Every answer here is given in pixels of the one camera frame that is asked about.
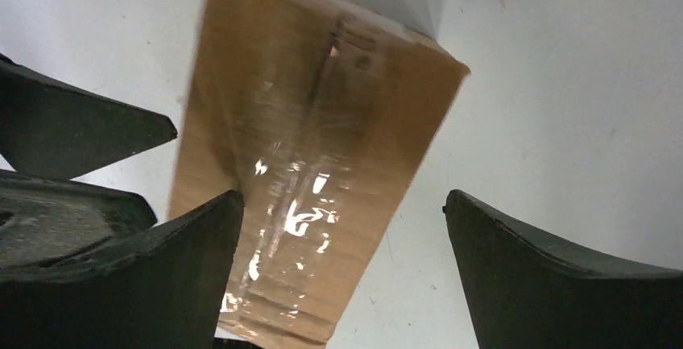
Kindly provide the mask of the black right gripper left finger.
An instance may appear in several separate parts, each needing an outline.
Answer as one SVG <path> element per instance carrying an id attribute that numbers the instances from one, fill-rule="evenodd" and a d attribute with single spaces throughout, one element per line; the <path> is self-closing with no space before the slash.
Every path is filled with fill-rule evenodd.
<path id="1" fill-rule="evenodd" d="M 4 348 L 210 348 L 242 225 L 230 190 L 49 267 L 1 275 Z"/>

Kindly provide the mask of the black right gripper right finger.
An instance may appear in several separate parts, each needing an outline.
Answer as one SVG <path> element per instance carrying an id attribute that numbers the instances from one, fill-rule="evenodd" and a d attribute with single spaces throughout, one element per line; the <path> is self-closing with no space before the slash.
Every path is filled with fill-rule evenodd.
<path id="1" fill-rule="evenodd" d="M 458 189 L 443 211 L 481 348 L 681 347 L 681 271 L 583 247 Z"/>

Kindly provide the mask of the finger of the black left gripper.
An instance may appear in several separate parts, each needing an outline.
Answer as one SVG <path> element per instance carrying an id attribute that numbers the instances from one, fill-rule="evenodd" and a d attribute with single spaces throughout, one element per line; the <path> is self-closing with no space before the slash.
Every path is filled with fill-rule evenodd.
<path id="1" fill-rule="evenodd" d="M 1 57 L 1 154 L 16 171 L 69 180 L 178 136 L 171 119 Z"/>
<path id="2" fill-rule="evenodd" d="M 137 193 L 1 172 L 3 269 L 49 266 L 156 222 Z"/>

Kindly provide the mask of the brown cardboard express box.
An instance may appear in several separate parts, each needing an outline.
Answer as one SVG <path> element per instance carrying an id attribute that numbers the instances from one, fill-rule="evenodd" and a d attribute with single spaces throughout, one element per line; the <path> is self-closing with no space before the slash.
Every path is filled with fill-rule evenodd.
<path id="1" fill-rule="evenodd" d="M 243 196 L 222 329 L 326 346 L 469 72 L 346 0 L 206 1 L 168 215 Z"/>

